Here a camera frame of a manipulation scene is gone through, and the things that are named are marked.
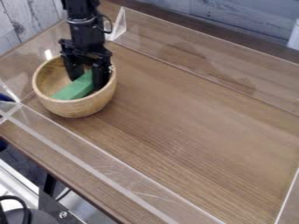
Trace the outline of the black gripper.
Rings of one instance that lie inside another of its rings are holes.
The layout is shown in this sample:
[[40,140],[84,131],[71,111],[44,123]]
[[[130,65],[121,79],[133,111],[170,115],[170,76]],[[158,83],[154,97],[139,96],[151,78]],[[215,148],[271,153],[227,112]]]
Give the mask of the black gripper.
[[60,56],[68,72],[70,80],[75,81],[84,74],[84,66],[92,65],[92,85],[99,91],[109,83],[113,52],[106,48],[107,30],[106,16],[68,17],[70,39],[62,38]]

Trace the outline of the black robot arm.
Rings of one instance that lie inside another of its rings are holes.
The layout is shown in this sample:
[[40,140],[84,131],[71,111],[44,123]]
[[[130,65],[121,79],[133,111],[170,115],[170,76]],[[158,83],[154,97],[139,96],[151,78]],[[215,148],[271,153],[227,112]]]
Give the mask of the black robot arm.
[[101,90],[109,83],[113,52],[106,48],[105,19],[110,18],[98,10],[99,0],[60,0],[67,11],[71,39],[62,38],[60,56],[70,79],[75,81],[91,67],[92,87]]

